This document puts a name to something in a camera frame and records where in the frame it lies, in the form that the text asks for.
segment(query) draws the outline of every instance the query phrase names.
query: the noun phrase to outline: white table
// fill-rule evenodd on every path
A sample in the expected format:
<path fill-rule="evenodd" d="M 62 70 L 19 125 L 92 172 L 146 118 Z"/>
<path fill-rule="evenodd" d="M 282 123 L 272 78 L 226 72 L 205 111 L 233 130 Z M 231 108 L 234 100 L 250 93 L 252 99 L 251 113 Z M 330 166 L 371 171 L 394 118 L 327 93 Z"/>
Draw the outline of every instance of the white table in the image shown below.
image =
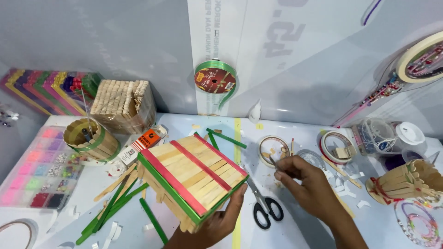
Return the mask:
<path fill-rule="evenodd" d="M 70 122 L 78 119 L 72 116 L 51 116 L 45 125 L 67 126 Z M 178 140 L 188 136 L 192 129 L 192 124 L 200 125 L 201 128 L 195 129 L 202 136 L 206 134 L 206 128 L 220 129 L 223 134 L 234 137 L 234 118 L 230 117 L 205 117 L 196 115 L 181 114 L 157 114 L 157 123 L 164 125 L 168 129 L 169 138 L 166 141 Z M 351 138 L 352 132 L 348 128 L 336 129 L 327 126 L 294 124 L 277 121 L 260 121 L 263 129 L 256 129 L 248 119 L 241 119 L 241 128 L 245 132 L 245 138 L 242 143 L 248 147 L 241 151 L 241 160 L 246 164 L 252 179 L 256 183 L 260 192 L 264 196 L 270 196 L 276 199 L 282 206 L 284 219 L 281 222 L 275 222 L 271 219 L 271 228 L 267 231 L 261 230 L 254 222 L 252 216 L 253 205 L 256 201 L 252 191 L 248 190 L 245 194 L 243 208 L 241 210 L 241 247 L 242 248 L 296 248 L 296 249 L 316 249 L 316 248 L 334 248 L 334 239 L 329 229 L 318 219 L 306 213 L 290 195 L 287 189 L 278 188 L 276 180 L 273 177 L 274 171 L 263 165 L 257 157 L 257 142 L 260 138 L 268 135 L 279 136 L 290 145 L 294 138 L 297 144 L 303 147 L 295 146 L 294 151 L 299 149 L 310 149 L 318 154 L 318 140 L 320 131 L 336 130 L 348 138 Z M 117 136 L 125 144 L 138 135 Z M 232 143 L 216 137 L 220 151 L 233 160 L 234 146 Z M 437 139 L 427 138 L 428 150 L 427 156 L 436 151 L 443 150 L 443 146 Z M 371 176 L 379 176 L 385 173 L 382 165 L 375 158 L 368 158 L 357 155 L 353 161 L 359 165 L 360 171 L 365 173 L 365 177 L 359 179 L 364 186 L 364 182 Z M 443 165 L 443 159 L 437 160 L 437 168 Z M 326 167 L 333 173 L 335 171 L 329 166 Z M 64 242 L 73 242 L 80 237 L 80 232 L 96 216 L 102 207 L 106 198 L 99 202 L 94 202 L 93 198 L 113 183 L 115 179 L 104 173 L 109 165 L 98 167 L 85 167 L 77 187 L 71 196 L 67 206 L 60 212 L 56 223 L 51 232 L 48 230 L 49 221 L 52 213 L 42 213 L 32 209 L 0 208 L 0 224 L 17 218 L 30 218 L 35 220 L 39 226 L 39 235 L 34 246 L 36 249 L 57 248 Z M 354 219 L 364 239 L 370 248 L 389 249 L 389 248 L 420 248 L 410 242 L 398 226 L 392 205 L 385 206 L 377 203 L 367 193 L 366 189 L 358 189 L 353 184 L 348 183 L 351 192 L 357 195 L 356 198 L 344 196 L 342 199 L 349 205 L 355 213 Z M 91 245 L 99 242 L 100 248 L 104 244 L 109 234 L 110 226 L 113 221 L 119 222 L 123 226 L 122 233 L 118 240 L 113 241 L 109 248 L 161 248 L 163 246 L 159 236 L 154 229 L 147 233 L 142 232 L 142 226 L 150 224 L 150 221 L 143 211 L 139 196 L 134 197 L 126 204 L 112 219 L 110 219 L 103 228 L 95 235 L 89 237 L 84 243 L 75 248 L 90 249 Z M 371 208 L 356 207 L 360 200 L 368 201 Z M 165 204 L 155 202 L 155 192 L 148 188 L 146 201 L 151 207 L 154 215 L 157 217 L 160 225 L 166 235 L 170 237 L 177 226 L 178 219 L 168 210 Z M 80 212 L 80 218 L 75 220 L 68 215 L 67 209 L 77 205 L 77 212 Z M 213 248 L 230 248 L 232 236 L 229 235 Z"/>

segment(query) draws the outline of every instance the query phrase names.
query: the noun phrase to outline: bead organizer box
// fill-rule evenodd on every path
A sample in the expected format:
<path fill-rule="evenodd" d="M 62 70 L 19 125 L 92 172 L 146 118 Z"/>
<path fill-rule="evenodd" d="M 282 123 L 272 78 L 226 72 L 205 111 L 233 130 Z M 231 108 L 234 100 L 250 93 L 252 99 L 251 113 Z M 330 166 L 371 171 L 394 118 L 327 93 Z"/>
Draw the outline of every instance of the bead organizer box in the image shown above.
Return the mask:
<path fill-rule="evenodd" d="M 63 141 L 64 127 L 43 126 L 0 189 L 0 206 L 62 208 L 86 160 Z"/>
<path fill-rule="evenodd" d="M 249 176 L 198 134 L 144 149 L 137 158 L 157 202 L 165 202 L 183 232 L 197 232 Z"/>

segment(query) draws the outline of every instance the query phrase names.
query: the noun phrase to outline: popsicle stick box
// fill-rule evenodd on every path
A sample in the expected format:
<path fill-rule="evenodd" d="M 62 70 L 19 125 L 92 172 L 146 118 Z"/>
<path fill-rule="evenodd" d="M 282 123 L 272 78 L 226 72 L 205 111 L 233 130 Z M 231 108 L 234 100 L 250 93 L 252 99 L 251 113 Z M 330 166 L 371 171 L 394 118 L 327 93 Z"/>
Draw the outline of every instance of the popsicle stick box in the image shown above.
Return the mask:
<path fill-rule="evenodd" d="M 180 220 L 180 229 L 195 233 L 203 221 L 248 178 L 236 163 L 198 134 L 144 149 L 138 160 L 143 179 Z"/>

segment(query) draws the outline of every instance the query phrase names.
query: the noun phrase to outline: finger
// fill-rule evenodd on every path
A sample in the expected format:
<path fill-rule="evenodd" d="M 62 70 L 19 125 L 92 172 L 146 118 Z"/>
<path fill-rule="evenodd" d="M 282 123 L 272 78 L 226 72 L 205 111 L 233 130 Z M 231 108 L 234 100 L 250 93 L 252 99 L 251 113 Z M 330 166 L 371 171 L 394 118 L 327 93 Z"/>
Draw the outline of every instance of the finger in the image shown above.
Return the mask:
<path fill-rule="evenodd" d="M 226 225 L 228 229 L 234 229 L 235 227 L 235 223 L 237 222 L 238 215 L 241 211 L 241 206 L 243 205 L 243 197 L 246 189 L 248 189 L 248 185 L 244 183 L 231 195 L 231 200 L 226 207 L 225 217 L 223 218 L 223 224 Z"/>
<path fill-rule="evenodd" d="M 281 181 L 297 200 L 305 195 L 306 189 L 284 172 L 275 172 L 274 176 L 278 181 Z"/>
<path fill-rule="evenodd" d="M 300 171 L 309 170 L 311 167 L 315 167 L 305 161 L 300 156 L 289 156 L 285 157 L 282 160 L 278 161 L 277 166 L 281 168 L 282 170 L 291 170 L 291 169 L 298 169 Z"/>

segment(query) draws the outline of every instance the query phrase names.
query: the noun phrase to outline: scissors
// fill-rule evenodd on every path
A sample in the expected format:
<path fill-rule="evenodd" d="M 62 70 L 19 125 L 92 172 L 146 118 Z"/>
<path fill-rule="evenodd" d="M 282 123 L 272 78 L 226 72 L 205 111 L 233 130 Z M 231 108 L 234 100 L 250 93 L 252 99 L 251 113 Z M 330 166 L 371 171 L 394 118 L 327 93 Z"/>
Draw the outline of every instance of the scissors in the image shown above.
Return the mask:
<path fill-rule="evenodd" d="M 239 164 L 238 166 L 240 166 L 245 171 L 247 171 L 245 166 L 243 165 L 243 163 L 242 162 L 240 162 L 240 163 L 241 163 L 241 165 Z M 278 202 L 275 201 L 274 199 L 272 199 L 271 197 L 263 197 L 261 195 L 261 193 L 258 191 L 254 182 L 252 181 L 251 177 L 249 177 L 246 181 L 248 182 L 249 187 L 251 188 L 252 192 L 255 195 L 255 198 L 257 199 L 257 202 L 255 203 L 254 210 L 253 210 L 255 223 L 261 229 L 264 229 L 264 230 L 269 229 L 271 227 L 271 221 L 269 220 L 269 215 L 267 213 L 269 213 L 271 215 L 271 217 L 277 222 L 283 220 L 283 210 L 281 209 L 280 204 L 278 204 Z M 271 207 L 272 203 L 274 203 L 277 206 L 280 217 L 277 217 L 276 214 L 274 213 L 274 211 L 272 210 L 272 207 Z M 266 225 L 262 225 L 260 223 L 260 221 L 257 219 L 258 212 L 260 212 L 263 215 L 264 219 L 266 220 Z"/>

